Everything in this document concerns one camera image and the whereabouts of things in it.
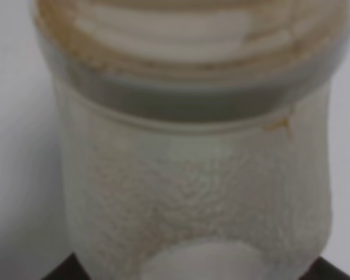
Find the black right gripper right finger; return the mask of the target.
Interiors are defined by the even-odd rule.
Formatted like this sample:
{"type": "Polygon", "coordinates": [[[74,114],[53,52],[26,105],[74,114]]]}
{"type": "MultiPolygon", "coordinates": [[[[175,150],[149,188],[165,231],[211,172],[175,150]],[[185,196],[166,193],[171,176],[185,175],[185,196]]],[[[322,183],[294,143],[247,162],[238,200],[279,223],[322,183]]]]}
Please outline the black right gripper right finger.
{"type": "Polygon", "coordinates": [[[341,271],[323,257],[318,258],[300,280],[350,280],[350,275],[341,271]]]}

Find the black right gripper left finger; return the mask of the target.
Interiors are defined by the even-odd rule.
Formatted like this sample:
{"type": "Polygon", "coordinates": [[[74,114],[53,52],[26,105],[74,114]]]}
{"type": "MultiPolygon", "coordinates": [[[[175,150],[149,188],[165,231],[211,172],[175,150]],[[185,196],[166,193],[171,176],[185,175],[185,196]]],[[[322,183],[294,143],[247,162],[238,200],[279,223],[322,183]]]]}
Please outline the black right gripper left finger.
{"type": "Polygon", "coordinates": [[[43,280],[90,280],[75,254],[71,254],[43,280]]]}

